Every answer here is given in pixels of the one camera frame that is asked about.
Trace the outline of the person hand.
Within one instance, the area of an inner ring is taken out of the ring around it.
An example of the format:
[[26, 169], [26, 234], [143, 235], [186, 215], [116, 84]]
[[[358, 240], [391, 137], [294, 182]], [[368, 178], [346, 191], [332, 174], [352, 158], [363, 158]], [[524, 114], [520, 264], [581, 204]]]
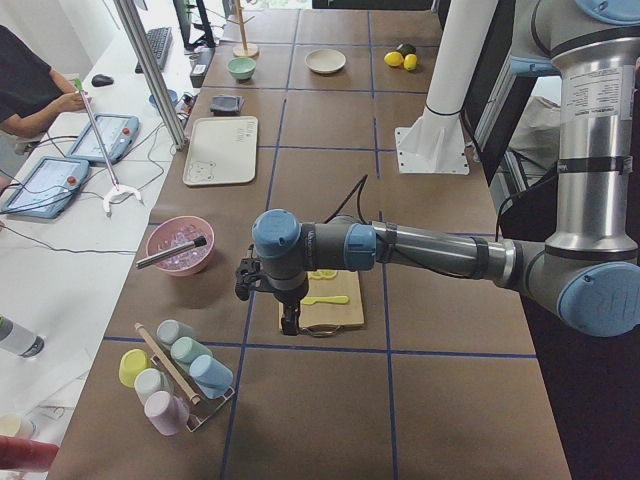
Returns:
[[51, 106], [57, 113], [77, 112], [86, 109], [85, 101], [83, 92], [65, 93], [55, 99]]

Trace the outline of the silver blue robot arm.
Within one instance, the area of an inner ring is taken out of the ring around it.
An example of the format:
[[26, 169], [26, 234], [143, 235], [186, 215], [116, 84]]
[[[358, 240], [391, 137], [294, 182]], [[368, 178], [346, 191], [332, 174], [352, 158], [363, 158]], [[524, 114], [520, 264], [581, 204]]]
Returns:
[[282, 331], [294, 335], [310, 272], [396, 263], [491, 280], [591, 336], [633, 330], [638, 247], [625, 222], [638, 56], [635, 1], [517, 3], [513, 71], [562, 80], [556, 228], [546, 240], [491, 242], [349, 217], [302, 223], [269, 210], [253, 224], [250, 254], [236, 272], [237, 296], [273, 294], [283, 306]]

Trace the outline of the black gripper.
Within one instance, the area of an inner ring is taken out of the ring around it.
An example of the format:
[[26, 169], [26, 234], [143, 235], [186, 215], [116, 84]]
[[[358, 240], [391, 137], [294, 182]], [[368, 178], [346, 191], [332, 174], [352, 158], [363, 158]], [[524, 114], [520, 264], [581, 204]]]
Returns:
[[307, 295], [308, 284], [301, 284], [290, 290], [277, 289], [274, 297], [282, 305], [282, 316], [280, 320], [281, 331], [286, 336], [297, 336], [299, 334], [299, 317], [301, 300]]

